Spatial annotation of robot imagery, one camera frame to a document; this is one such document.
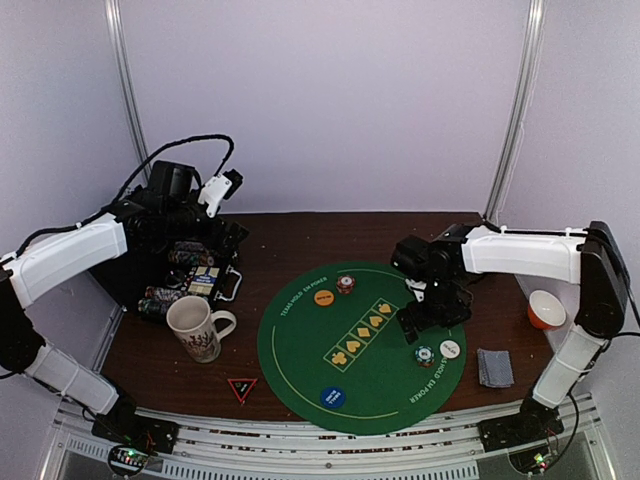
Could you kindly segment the blue poker chip stack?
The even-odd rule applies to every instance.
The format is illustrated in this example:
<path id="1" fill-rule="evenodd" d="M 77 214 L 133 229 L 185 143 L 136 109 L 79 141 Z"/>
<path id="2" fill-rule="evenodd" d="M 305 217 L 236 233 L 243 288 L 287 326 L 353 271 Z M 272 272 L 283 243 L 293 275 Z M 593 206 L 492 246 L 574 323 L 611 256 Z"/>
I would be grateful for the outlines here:
<path id="1" fill-rule="evenodd" d="M 414 354 L 417 364 L 421 367 L 428 368 L 435 362 L 435 353 L 428 346 L 418 347 Z"/>

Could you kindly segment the red poker chip stack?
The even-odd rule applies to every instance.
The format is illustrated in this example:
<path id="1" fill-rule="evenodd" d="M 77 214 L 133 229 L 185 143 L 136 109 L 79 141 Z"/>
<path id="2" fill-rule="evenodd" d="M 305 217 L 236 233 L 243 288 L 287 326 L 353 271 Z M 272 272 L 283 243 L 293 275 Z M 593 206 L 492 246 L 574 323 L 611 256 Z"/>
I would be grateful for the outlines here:
<path id="1" fill-rule="evenodd" d="M 351 275 L 341 275 L 337 278 L 336 289 L 340 294 L 348 295 L 353 292 L 356 279 Z"/>

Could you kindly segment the blue playing card deck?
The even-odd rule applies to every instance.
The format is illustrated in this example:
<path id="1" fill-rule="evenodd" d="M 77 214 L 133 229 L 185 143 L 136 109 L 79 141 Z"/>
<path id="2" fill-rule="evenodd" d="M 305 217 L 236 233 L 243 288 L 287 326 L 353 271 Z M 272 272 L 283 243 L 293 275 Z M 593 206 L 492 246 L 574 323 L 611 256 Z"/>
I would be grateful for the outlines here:
<path id="1" fill-rule="evenodd" d="M 479 383 L 489 388 L 509 388 L 514 384 L 508 351 L 477 350 Z"/>

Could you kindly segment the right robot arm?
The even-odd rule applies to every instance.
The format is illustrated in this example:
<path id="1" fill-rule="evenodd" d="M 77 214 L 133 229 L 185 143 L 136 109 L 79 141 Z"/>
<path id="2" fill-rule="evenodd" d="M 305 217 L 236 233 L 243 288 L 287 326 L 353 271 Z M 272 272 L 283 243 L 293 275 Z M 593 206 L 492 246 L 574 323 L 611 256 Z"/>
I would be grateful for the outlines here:
<path id="1" fill-rule="evenodd" d="M 510 230 L 490 223 L 455 224 L 433 240 L 410 235 L 397 243 L 391 265 L 415 298 L 397 313 L 405 340 L 428 328 L 453 327 L 471 317 L 465 280 L 504 273 L 563 281 L 580 288 L 573 325 L 518 413 L 483 421 L 479 429 L 497 444 L 530 442 L 562 432 L 558 407 L 620 335 L 633 304 L 630 276 L 609 226 L 586 229 Z"/>

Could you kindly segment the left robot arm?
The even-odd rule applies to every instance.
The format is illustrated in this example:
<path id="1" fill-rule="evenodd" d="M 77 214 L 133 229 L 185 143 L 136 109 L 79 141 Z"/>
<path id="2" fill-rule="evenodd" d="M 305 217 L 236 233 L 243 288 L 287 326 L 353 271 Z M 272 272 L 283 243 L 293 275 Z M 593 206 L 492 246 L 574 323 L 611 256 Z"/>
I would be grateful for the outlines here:
<path id="1" fill-rule="evenodd" d="M 188 264 L 183 243 L 203 246 L 199 259 L 228 271 L 246 230 L 219 216 L 223 201 L 242 185 L 235 169 L 218 169 L 206 182 L 187 165 L 158 161 L 150 183 L 98 211 L 90 220 L 52 229 L 37 243 L 1 259 L 1 366 L 24 374 L 104 419 L 123 444 L 144 433 L 135 403 L 121 388 L 90 371 L 38 333 L 26 310 L 67 280 L 90 272 L 128 309 L 147 287 L 166 286 Z"/>

